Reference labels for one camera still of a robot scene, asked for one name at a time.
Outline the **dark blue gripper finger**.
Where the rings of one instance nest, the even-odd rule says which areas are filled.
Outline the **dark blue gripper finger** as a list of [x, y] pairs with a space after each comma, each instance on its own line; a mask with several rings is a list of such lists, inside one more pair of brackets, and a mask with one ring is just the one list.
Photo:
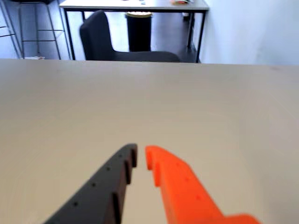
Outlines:
[[47, 224], [120, 224], [138, 146], [121, 147], [51, 217]]

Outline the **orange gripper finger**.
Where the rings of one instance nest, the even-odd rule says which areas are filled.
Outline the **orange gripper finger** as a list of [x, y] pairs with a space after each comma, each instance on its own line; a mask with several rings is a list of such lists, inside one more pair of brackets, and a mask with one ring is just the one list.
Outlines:
[[146, 146], [146, 163], [160, 188], [169, 224], [257, 224], [249, 214], [224, 215], [191, 167], [159, 146]]

